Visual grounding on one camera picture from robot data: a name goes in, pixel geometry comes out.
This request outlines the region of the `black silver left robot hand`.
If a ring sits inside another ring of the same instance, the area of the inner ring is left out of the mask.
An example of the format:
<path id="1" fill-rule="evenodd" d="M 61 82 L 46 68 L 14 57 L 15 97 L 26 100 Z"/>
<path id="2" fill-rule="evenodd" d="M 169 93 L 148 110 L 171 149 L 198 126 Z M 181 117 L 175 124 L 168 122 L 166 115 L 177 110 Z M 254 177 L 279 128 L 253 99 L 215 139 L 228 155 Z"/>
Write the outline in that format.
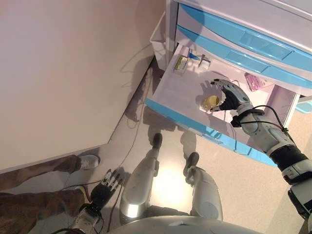
<path id="1" fill-rule="evenodd" d="M 91 204 L 102 210 L 122 183 L 123 179 L 119 170 L 115 169 L 112 171 L 109 169 L 104 179 L 91 191 Z"/>

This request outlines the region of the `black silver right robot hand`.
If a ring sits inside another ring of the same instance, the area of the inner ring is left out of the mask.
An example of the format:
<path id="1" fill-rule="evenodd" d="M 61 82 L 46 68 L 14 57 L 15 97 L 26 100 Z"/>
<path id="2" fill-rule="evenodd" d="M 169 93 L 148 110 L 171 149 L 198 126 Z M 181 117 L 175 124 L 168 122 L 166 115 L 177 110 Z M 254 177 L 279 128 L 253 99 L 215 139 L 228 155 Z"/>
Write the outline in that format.
<path id="1" fill-rule="evenodd" d="M 251 105 L 247 94 L 236 84 L 225 79 L 214 79 L 211 85 L 216 85 L 225 94 L 224 101 L 210 109 L 211 112 L 237 110 L 243 104 Z"/>

